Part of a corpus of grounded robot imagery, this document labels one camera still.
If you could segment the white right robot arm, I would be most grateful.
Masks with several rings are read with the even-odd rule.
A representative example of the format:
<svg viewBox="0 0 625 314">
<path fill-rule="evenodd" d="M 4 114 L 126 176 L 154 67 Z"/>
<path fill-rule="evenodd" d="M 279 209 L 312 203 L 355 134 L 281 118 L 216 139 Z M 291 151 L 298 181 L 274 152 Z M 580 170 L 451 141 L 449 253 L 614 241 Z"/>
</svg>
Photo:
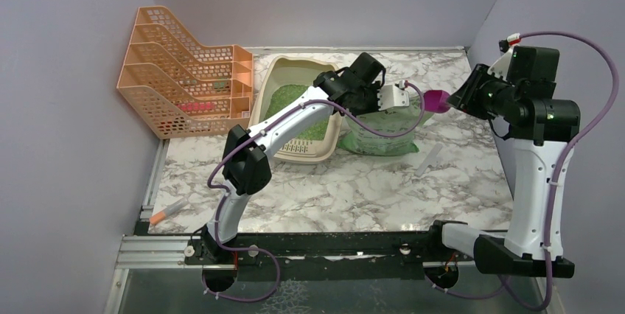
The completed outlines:
<svg viewBox="0 0 625 314">
<path fill-rule="evenodd" d="M 443 260 L 454 250 L 472 257 L 481 273 L 569 279 L 560 236 L 564 172 L 581 113 L 571 100 L 554 99 L 559 52 L 511 45 L 491 66 L 478 64 L 447 105 L 470 116 L 509 124 L 506 140 L 516 163 L 513 213 L 505 235 L 456 221 L 436 221 L 427 254 Z"/>
</svg>

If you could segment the beige plastic litter box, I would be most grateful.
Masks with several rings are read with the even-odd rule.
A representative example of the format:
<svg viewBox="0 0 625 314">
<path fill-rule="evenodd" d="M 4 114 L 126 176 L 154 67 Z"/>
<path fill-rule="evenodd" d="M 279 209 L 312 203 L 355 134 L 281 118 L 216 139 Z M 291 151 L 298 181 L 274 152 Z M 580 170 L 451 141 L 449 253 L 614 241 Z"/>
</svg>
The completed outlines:
<svg viewBox="0 0 625 314">
<path fill-rule="evenodd" d="M 255 125 L 270 116 L 270 101 L 282 87 L 296 85 L 308 88 L 320 73 L 337 69 L 338 66 L 334 63 L 313 58 L 276 56 L 267 68 L 261 70 L 264 80 L 259 86 L 249 125 Z M 336 148 L 342 121 L 343 117 L 340 114 L 331 115 L 326 120 L 322 137 L 311 137 L 310 134 L 314 130 L 321 130 L 319 124 L 314 125 L 291 139 L 276 153 L 275 158 L 299 164 L 315 164 L 329 158 Z"/>
</svg>

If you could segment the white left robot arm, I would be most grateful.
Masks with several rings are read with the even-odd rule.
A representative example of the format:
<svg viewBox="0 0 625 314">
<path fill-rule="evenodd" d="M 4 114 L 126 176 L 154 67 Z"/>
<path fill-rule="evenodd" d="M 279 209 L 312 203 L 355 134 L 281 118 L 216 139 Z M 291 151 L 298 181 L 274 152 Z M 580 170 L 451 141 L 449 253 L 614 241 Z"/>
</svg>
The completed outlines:
<svg viewBox="0 0 625 314">
<path fill-rule="evenodd" d="M 211 261 L 233 253 L 242 213 L 251 196 L 271 180 L 270 160 L 288 142 L 317 122 L 340 112 L 368 113 L 380 107 L 385 67 L 363 52 L 347 67 L 320 73 L 298 98 L 271 118 L 227 135 L 222 161 L 207 185 L 222 192 L 211 220 L 202 228 L 203 252 Z"/>
</svg>

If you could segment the green litter bag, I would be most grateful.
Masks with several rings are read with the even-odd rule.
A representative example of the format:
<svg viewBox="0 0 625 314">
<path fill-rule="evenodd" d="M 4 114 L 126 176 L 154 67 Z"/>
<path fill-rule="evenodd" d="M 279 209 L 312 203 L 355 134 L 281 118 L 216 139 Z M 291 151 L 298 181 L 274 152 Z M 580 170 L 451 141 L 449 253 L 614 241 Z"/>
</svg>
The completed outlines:
<svg viewBox="0 0 625 314">
<path fill-rule="evenodd" d="M 420 100 L 411 100 L 408 107 L 389 108 L 357 118 L 372 130 L 387 134 L 381 137 L 345 118 L 349 132 L 339 138 L 338 147 L 342 150 L 366 156 L 403 156 L 417 153 L 419 148 L 414 143 L 416 123 L 422 127 L 433 116 L 432 112 L 421 112 Z"/>
</svg>

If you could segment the white bag sealing clip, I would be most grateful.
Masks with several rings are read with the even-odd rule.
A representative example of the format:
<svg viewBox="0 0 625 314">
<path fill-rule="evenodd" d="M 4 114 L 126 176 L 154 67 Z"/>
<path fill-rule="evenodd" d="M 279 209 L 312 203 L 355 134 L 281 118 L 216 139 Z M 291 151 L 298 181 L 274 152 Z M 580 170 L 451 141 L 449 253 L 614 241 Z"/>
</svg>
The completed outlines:
<svg viewBox="0 0 625 314">
<path fill-rule="evenodd" d="M 415 176 L 422 177 L 429 168 L 436 167 L 439 163 L 438 154 L 441 152 L 443 145 L 437 143 L 433 146 L 431 151 L 425 156 L 423 162 L 418 166 L 415 172 Z"/>
</svg>

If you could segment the purple plastic litter scoop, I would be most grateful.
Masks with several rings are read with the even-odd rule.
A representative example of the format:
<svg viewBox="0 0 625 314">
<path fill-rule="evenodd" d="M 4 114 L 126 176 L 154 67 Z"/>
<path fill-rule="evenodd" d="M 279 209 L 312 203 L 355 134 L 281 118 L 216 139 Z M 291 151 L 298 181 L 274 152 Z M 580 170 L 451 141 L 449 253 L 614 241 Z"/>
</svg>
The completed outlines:
<svg viewBox="0 0 625 314">
<path fill-rule="evenodd" d="M 424 110 L 434 114 L 444 114 L 451 109 L 447 100 L 450 94 L 444 90 L 429 90 L 424 93 Z"/>
</svg>

